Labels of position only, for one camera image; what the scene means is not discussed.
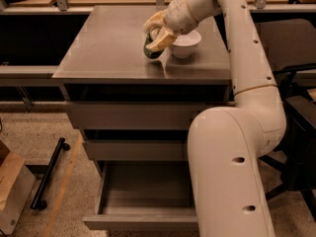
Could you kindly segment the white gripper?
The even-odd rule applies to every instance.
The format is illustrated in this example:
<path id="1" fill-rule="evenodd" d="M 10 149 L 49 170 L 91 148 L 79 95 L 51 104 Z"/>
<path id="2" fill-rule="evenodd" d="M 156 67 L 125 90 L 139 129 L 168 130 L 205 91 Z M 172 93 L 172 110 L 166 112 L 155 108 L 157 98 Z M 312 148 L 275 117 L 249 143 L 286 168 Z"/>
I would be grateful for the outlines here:
<path id="1" fill-rule="evenodd" d="M 166 10 L 156 12 L 144 23 L 143 31 L 149 34 L 151 30 L 158 29 L 157 38 L 148 48 L 159 51 L 170 46 L 178 35 L 186 35 L 197 26 L 198 22 L 192 16 L 187 0 L 173 0 Z"/>

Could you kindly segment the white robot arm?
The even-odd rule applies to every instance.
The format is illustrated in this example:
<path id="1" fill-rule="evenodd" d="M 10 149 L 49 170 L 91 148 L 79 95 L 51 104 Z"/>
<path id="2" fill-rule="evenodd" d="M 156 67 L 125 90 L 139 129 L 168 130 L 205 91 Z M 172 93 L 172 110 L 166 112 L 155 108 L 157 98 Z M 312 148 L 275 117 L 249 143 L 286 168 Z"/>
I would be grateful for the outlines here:
<path id="1" fill-rule="evenodd" d="M 200 237 L 276 237 L 258 159 L 284 136 L 277 83 L 246 0 L 173 0 L 144 25 L 146 54 L 170 46 L 204 19 L 224 17 L 235 104 L 193 120 L 188 158 Z"/>

